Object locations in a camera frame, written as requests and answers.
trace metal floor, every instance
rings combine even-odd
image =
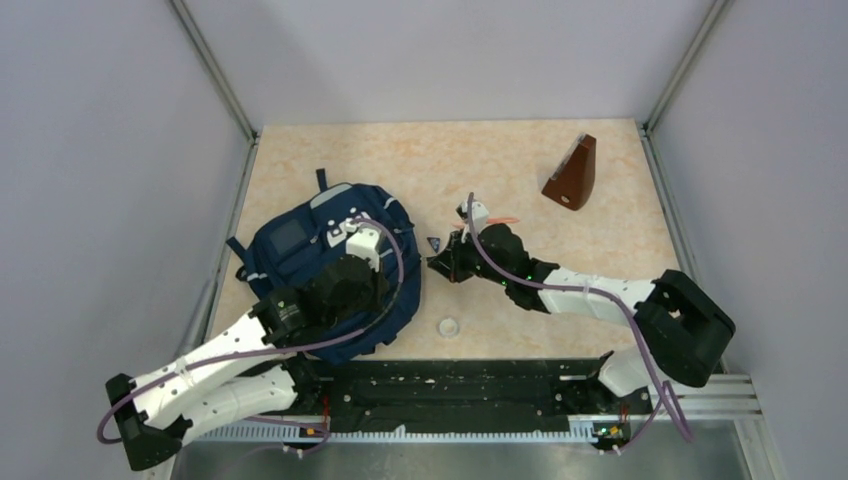
[[[692,427],[695,443],[686,444],[656,423],[621,457],[573,450],[586,445],[336,444],[304,460],[270,450],[233,464],[258,444],[199,442],[172,480],[749,480],[732,422]]]

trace cable clip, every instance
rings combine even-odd
[[[598,275],[587,275],[586,281],[583,283],[583,301],[586,302],[586,306],[589,307],[589,310],[592,312],[595,318],[601,318],[598,314],[598,311],[595,309],[595,305],[589,299],[589,290],[598,282],[600,277]]]
[[[174,372],[183,379],[183,382],[185,382],[189,388],[191,388],[194,387],[194,376],[186,367],[188,367],[188,362],[186,361],[185,356],[178,358],[174,362]]]

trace white connector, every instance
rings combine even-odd
[[[462,238],[460,241],[465,243],[465,239],[468,238],[470,231],[468,230],[468,224],[474,224],[474,231],[478,234],[486,228],[486,224],[489,222],[489,209],[486,208],[485,205],[478,201],[474,201],[471,204],[471,212],[468,212],[468,202],[462,202],[459,204],[459,211],[465,214],[465,227],[462,229]]]
[[[380,271],[380,244],[383,241],[383,233],[367,224],[359,224],[354,228],[356,233],[351,235],[345,242],[345,253],[368,261],[368,265],[375,272]]]

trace black metal base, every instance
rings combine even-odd
[[[611,395],[593,375],[602,360],[308,362],[320,386],[287,415],[329,414],[334,432],[555,432],[568,415],[651,411],[646,389]]]

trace backpack strap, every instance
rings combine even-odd
[[[228,247],[230,247],[230,250],[232,250],[232,251],[233,251],[233,253],[235,253],[235,254],[236,254],[236,256],[237,256],[237,257],[239,257],[239,259],[241,259],[242,263],[244,263],[244,255],[245,255],[247,252],[245,251],[245,249],[244,249],[244,247],[242,246],[242,244],[241,244],[241,243],[239,243],[239,241],[238,241],[238,240],[236,240],[236,237],[230,237],[230,238],[228,238],[228,239],[227,239],[227,246],[228,246]]]
[[[315,170],[315,177],[318,179],[318,189],[322,192],[326,191],[329,188],[327,186],[327,170],[323,168]]]

